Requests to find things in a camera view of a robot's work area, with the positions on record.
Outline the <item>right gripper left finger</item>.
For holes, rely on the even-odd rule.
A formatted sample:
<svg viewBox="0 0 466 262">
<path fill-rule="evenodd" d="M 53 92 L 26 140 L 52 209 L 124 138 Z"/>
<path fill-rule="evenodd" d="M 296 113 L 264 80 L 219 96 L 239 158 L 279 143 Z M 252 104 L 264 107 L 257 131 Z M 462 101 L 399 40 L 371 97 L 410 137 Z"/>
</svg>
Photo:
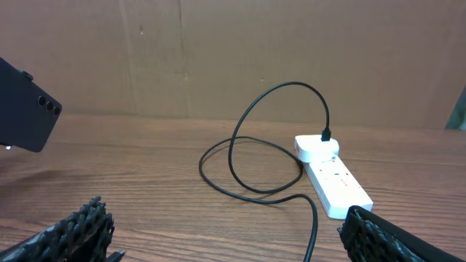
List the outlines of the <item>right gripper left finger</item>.
<svg viewBox="0 0 466 262">
<path fill-rule="evenodd" d="M 32 237 L 1 251 L 2 262 L 104 262 L 114 219 L 101 197 Z"/>
</svg>

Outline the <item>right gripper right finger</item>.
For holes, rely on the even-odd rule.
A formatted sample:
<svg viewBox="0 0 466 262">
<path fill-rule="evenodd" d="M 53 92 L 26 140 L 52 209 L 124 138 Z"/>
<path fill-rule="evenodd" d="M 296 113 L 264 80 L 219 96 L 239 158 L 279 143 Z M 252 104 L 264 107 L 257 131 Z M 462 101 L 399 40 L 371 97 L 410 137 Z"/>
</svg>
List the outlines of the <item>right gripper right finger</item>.
<svg viewBox="0 0 466 262">
<path fill-rule="evenodd" d="M 352 262 L 464 262 L 357 205 L 338 233 Z"/>
</svg>

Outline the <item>Samsung Galaxy smartphone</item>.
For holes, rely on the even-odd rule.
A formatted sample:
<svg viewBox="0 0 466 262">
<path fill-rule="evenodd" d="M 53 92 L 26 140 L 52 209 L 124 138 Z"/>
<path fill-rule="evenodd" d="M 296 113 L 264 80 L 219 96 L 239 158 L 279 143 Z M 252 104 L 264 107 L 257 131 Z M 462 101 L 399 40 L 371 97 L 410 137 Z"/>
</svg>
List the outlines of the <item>Samsung Galaxy smartphone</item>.
<svg viewBox="0 0 466 262">
<path fill-rule="evenodd" d="M 62 105 L 26 71 L 1 60 L 1 144 L 32 152 L 44 148 Z"/>
</svg>

